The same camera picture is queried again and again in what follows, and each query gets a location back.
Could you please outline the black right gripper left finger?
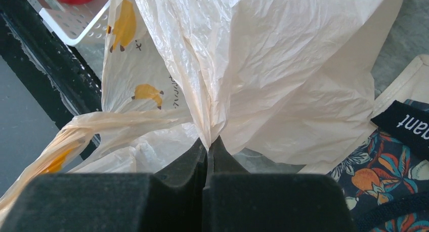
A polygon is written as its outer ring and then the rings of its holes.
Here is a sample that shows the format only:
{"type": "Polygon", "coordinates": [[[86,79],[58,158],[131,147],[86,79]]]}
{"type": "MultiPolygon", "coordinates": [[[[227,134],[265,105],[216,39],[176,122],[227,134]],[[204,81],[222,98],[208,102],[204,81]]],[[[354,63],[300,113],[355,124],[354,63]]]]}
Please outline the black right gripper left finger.
{"type": "Polygon", "coordinates": [[[201,231],[202,190],[206,182],[206,149],[198,138],[189,150],[155,173],[163,184],[162,231],[201,231]]]}

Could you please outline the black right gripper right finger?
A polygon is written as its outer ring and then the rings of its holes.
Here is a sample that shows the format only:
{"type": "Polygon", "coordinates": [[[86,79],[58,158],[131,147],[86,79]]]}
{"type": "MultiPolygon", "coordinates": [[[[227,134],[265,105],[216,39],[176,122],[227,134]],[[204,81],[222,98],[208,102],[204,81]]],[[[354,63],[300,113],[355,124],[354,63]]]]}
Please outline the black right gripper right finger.
{"type": "Polygon", "coordinates": [[[205,190],[229,191],[234,188],[237,175],[249,172],[227,151],[220,136],[207,152],[205,190]]]}

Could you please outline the orange plastic grocery bag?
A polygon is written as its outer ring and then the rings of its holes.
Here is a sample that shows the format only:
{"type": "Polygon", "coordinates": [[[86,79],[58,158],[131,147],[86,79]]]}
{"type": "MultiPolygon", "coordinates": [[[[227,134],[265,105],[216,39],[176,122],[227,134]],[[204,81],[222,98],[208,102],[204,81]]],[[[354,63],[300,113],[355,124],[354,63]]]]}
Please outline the orange plastic grocery bag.
{"type": "Polygon", "coordinates": [[[110,0],[102,109],[74,117],[1,197],[99,134],[73,173],[157,172],[221,138],[294,165],[335,163],[368,128],[371,69],[403,0],[110,0]]]}

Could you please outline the beige canvas tote bag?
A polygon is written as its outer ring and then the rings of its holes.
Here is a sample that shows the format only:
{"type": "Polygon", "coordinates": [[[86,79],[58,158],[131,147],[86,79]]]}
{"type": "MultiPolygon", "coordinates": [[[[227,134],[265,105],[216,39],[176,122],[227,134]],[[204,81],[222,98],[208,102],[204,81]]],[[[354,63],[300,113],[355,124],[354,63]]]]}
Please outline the beige canvas tote bag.
{"type": "Polygon", "coordinates": [[[363,130],[307,147],[322,193],[293,210],[292,231],[428,231],[428,55],[376,99],[363,130]]]}

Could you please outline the right white plastic basket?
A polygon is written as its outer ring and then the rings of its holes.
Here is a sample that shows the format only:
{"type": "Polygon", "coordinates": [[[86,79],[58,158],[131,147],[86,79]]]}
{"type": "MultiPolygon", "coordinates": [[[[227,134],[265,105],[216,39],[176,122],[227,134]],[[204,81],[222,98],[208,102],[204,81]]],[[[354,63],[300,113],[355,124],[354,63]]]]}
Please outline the right white plastic basket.
{"type": "Polygon", "coordinates": [[[57,0],[27,0],[44,25],[66,45],[104,43],[110,0],[71,6],[57,0]]]}

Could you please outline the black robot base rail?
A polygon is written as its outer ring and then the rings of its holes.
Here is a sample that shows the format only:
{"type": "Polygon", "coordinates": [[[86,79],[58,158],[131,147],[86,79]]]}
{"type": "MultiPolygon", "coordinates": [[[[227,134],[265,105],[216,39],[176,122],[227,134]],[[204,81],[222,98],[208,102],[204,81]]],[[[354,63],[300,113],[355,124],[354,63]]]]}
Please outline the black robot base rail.
{"type": "Polygon", "coordinates": [[[35,157],[73,116],[101,110],[101,82],[30,0],[1,0],[1,158],[35,157]]]}

